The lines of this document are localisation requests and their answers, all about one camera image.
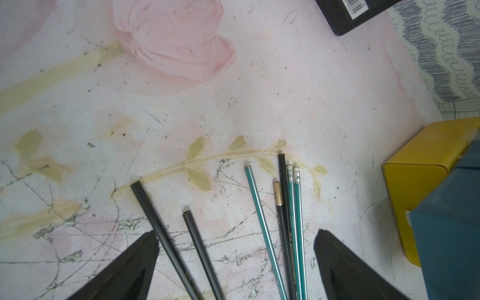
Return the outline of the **yellow black plastic toolbox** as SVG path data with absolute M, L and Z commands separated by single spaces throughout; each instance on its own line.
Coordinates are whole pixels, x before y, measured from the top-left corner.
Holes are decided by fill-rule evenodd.
M 401 0 L 316 0 L 336 36 L 343 36 Z

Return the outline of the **yellow bottom drawer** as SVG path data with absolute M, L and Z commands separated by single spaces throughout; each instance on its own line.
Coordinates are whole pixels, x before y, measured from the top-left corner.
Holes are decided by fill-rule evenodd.
M 421 264 L 410 212 L 450 174 L 479 130 L 479 117 L 433 122 L 383 164 L 402 249 L 416 266 Z

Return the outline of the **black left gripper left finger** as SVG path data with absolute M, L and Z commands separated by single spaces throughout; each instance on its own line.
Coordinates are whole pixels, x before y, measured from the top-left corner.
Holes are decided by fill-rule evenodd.
M 159 241 L 144 233 L 70 300 L 145 300 L 153 278 Z

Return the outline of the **black pencil gold cap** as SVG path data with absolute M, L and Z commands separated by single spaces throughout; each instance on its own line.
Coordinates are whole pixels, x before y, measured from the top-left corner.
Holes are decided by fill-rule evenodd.
M 282 239 L 282 250 L 284 253 L 284 266 L 286 270 L 287 277 L 287 291 L 289 295 L 289 300 L 296 299 L 296 288 L 295 288 L 295 279 L 294 279 L 294 269 L 291 264 L 291 253 L 290 253 L 290 236 L 288 234 L 288 224 L 286 219 L 286 213 L 284 210 L 283 194 L 281 189 L 281 183 L 279 181 L 273 182 L 274 197 L 276 202 L 277 209 L 277 218 L 279 221 L 279 230 L 281 233 Z

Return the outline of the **black pencil plain end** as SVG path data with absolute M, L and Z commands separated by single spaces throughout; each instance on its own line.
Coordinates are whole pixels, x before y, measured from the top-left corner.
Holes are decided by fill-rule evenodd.
M 289 243 L 290 243 L 290 253 L 291 253 L 291 264 L 293 267 L 293 254 L 292 254 L 292 244 L 291 244 L 291 226 L 290 226 L 290 215 L 289 215 L 289 203 L 288 203 L 288 189 L 287 189 L 287 175 L 286 175 L 286 158 L 285 154 L 279 153 L 277 155 L 278 164 L 279 164 L 279 182 L 281 183 L 282 189 L 282 200 L 284 203 L 284 211 L 286 213 L 287 225 L 288 225 L 288 234 L 289 234 Z

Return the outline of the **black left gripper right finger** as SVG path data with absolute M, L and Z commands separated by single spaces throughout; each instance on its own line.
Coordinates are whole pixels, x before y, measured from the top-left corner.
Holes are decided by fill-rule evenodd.
M 314 252 L 327 299 L 407 299 L 330 231 L 318 231 Z

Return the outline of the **black pencil gold end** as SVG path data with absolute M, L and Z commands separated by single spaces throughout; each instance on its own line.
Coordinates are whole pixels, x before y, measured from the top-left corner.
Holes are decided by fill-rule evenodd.
M 136 181 L 130 185 L 130 188 L 140 204 L 145 216 L 149 220 L 153 230 L 156 233 L 157 239 L 161 243 L 167 257 L 169 258 L 173 268 L 179 276 L 182 284 L 185 287 L 189 297 L 192 300 L 203 300 L 203 296 L 195 285 L 194 280 L 188 272 L 180 255 L 176 251 L 173 242 L 163 226 L 159 215 L 157 214 L 149 195 L 145 191 L 142 183 Z

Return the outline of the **teal drawer cabinet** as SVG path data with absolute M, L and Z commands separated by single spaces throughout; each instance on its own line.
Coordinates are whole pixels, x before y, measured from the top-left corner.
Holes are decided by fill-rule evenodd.
M 430 300 L 480 297 L 480 137 L 410 214 Z

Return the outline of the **black pencil left pair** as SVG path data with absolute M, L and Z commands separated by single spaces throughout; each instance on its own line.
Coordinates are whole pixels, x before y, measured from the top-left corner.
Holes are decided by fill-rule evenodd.
M 207 276 L 207 280 L 211 286 L 215 299 L 224 300 L 225 295 L 223 293 L 220 282 L 216 276 L 216 272 L 211 263 L 208 252 L 206 251 L 205 245 L 203 243 L 203 239 L 200 235 L 199 229 L 196 225 L 192 212 L 188 209 L 185 212 L 183 212 L 182 217 L 184 219 L 184 222 L 186 223 L 187 230 L 190 233 L 192 242 L 194 243 L 194 246 L 197 251 L 197 255 L 199 256 L 203 270 Z

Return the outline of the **green striped pencil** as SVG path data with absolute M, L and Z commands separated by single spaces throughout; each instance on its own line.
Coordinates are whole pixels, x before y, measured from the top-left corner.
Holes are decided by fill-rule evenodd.
M 296 208 L 295 208 L 295 196 L 294 196 L 294 172 L 293 165 L 286 165 L 287 175 L 287 195 L 289 201 L 289 217 L 291 224 L 291 240 L 292 240 L 292 254 L 293 254 L 293 266 L 294 266 L 294 278 L 296 286 L 296 299 L 301 300 L 301 278 L 300 278 L 300 263 L 298 256 L 298 244 L 297 244 L 297 232 L 296 232 Z
M 303 232 L 303 205 L 301 196 L 301 175 L 300 167 L 293 166 L 294 179 L 294 212 L 295 212 L 295 231 L 296 231 L 296 250 L 297 250 L 297 269 L 298 269 L 298 291 L 299 299 L 307 300 L 307 281 L 306 281 L 306 262 L 305 262 L 305 243 Z

